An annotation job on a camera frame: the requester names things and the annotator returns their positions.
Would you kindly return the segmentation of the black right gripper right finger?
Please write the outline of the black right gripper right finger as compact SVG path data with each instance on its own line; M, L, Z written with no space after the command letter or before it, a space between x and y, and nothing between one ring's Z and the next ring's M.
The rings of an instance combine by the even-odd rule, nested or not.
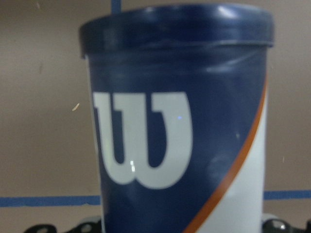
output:
M264 213L261 217L262 233L310 233L311 232L311 220L306 223L305 228L297 228L278 218L277 216Z

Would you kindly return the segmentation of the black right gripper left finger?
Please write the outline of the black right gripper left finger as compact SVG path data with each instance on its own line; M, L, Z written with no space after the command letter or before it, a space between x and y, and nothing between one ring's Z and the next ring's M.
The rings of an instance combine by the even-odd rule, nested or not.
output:
M25 233L59 233L60 231L52 224L36 224L27 228ZM101 233L102 222L99 216L91 216L82 219L71 229L64 231L65 233Z

